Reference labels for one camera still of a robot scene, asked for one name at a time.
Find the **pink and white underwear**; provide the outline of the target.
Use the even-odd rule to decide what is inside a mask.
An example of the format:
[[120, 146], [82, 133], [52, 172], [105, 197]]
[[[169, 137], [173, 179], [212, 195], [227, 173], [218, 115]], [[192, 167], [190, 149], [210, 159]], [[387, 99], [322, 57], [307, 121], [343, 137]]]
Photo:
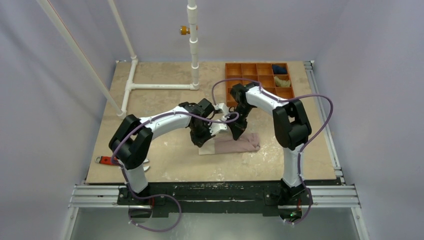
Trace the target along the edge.
[[238, 140], [231, 135], [214, 137], [198, 149], [200, 156], [235, 153], [254, 153], [261, 149], [258, 133], [243, 133]]

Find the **orange compartment tray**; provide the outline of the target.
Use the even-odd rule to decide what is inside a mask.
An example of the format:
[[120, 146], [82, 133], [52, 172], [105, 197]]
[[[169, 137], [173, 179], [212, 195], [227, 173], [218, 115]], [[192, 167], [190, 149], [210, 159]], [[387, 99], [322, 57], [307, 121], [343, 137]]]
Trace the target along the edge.
[[[273, 74], [272, 65], [285, 66], [288, 74], [275, 75]], [[278, 76], [283, 80], [290, 80], [291, 87], [276, 87], [274, 76]], [[289, 66], [286, 62], [279, 63], [260, 63], [260, 62], [247, 62], [247, 63], [226, 63], [225, 64], [225, 77], [231, 79], [225, 83], [227, 90], [226, 105], [228, 107], [235, 107], [237, 105], [234, 98], [231, 96], [231, 88], [236, 84], [247, 85], [251, 81], [257, 81], [262, 84], [266, 91], [284, 99], [291, 99], [295, 97]]]

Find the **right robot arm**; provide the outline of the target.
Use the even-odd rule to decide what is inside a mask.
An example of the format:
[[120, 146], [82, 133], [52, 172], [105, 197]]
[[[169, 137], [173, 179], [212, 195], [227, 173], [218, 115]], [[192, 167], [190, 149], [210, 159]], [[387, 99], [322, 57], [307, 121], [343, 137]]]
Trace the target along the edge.
[[238, 140], [247, 128], [247, 117], [253, 108], [272, 116], [274, 135], [283, 149], [283, 175], [280, 180], [278, 204], [292, 204], [305, 191], [303, 177], [303, 150], [312, 133], [303, 103], [278, 97], [257, 83], [236, 84], [230, 95], [237, 103], [234, 111], [238, 118], [228, 124], [232, 137]]

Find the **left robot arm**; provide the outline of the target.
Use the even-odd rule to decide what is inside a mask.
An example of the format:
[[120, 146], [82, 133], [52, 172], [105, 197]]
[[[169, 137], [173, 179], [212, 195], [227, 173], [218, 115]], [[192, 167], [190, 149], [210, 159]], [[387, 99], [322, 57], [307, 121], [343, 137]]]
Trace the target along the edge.
[[189, 128], [191, 142], [200, 148], [214, 137], [211, 126], [215, 121], [209, 116], [215, 112], [213, 104], [204, 98], [198, 103], [180, 103], [155, 116], [137, 118], [130, 114], [123, 119], [108, 146], [112, 151], [111, 161], [120, 167], [132, 201], [142, 205], [156, 197], [149, 191], [144, 171], [152, 141], [174, 130]]

